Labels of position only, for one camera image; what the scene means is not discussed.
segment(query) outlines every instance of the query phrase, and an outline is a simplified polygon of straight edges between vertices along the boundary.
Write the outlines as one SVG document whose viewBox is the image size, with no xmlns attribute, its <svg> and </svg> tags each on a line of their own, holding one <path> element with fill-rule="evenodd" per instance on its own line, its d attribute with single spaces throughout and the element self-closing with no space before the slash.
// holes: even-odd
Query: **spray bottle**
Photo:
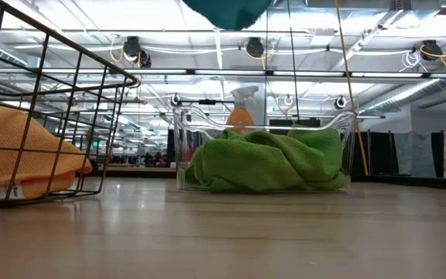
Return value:
<svg viewBox="0 0 446 279">
<path fill-rule="evenodd" d="M 229 125 L 239 125 L 239 126 L 252 126 L 254 121 L 245 107 L 245 100 L 248 98 L 253 98 L 254 93 L 259 90 L 257 86 L 247 86 L 243 88 L 237 88 L 232 90 L 232 95 L 235 98 L 235 109 L 230 114 L 228 118 Z M 249 133 L 251 129 L 246 128 L 232 128 L 232 130 L 241 135 Z"/>
</svg>

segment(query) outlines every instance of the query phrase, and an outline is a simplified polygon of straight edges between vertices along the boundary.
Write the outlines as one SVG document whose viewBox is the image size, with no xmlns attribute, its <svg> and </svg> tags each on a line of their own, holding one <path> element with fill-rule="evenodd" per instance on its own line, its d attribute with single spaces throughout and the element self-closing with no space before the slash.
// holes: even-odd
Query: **orange towel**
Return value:
<svg viewBox="0 0 446 279">
<path fill-rule="evenodd" d="M 27 113 L 0 106 L 0 147 L 20 147 L 26 120 Z M 56 152 L 59 142 L 59 138 L 49 133 L 35 119 L 31 120 L 26 149 Z M 80 153 L 78 148 L 67 142 L 63 142 L 61 151 Z M 11 180 L 17 155 L 18 151 L 0 150 L 0 186 L 6 187 Z M 38 198 L 46 193 L 55 157 L 55 153 L 23 152 L 15 182 L 22 185 L 25 198 Z M 83 161 L 84 155 L 61 154 L 51 191 L 69 188 L 74 182 L 76 171 L 91 172 L 89 160 L 81 169 Z"/>
</svg>

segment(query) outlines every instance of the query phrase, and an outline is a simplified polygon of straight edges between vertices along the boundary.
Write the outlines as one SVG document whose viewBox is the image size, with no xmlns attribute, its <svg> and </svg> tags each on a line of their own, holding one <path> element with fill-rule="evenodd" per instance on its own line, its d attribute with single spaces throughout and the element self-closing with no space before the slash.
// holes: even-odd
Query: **floor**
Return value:
<svg viewBox="0 0 446 279">
<path fill-rule="evenodd" d="M 0 210 L 0 278 L 78 277 L 446 278 L 446 191 L 209 195 L 112 177 L 94 197 Z"/>
</svg>

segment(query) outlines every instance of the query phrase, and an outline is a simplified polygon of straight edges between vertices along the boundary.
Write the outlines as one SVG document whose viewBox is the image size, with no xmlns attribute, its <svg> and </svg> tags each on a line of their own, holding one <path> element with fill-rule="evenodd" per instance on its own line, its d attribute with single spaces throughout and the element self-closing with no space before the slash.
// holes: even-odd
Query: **green microfiber cloth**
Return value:
<svg viewBox="0 0 446 279">
<path fill-rule="evenodd" d="M 334 191 L 346 184 L 343 149 L 335 129 L 290 130 L 287 136 L 226 129 L 200 146 L 185 172 L 189 189 L 236 191 Z"/>
<path fill-rule="evenodd" d="M 214 26 L 228 30 L 250 27 L 273 0 L 183 0 Z"/>
</svg>

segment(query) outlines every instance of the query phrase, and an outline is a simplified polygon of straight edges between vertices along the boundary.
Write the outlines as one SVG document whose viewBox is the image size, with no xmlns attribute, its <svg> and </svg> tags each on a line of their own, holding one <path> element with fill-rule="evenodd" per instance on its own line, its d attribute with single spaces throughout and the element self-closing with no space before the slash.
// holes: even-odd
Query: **white label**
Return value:
<svg viewBox="0 0 446 279">
<path fill-rule="evenodd" d="M 0 186 L 0 201 L 4 200 L 6 198 L 6 191 L 8 187 L 6 186 Z M 12 187 L 12 191 L 9 193 L 9 199 L 10 200 L 16 200 L 16 199 L 24 199 L 23 196 L 23 190 L 22 185 L 20 183 L 16 183 Z"/>
</svg>

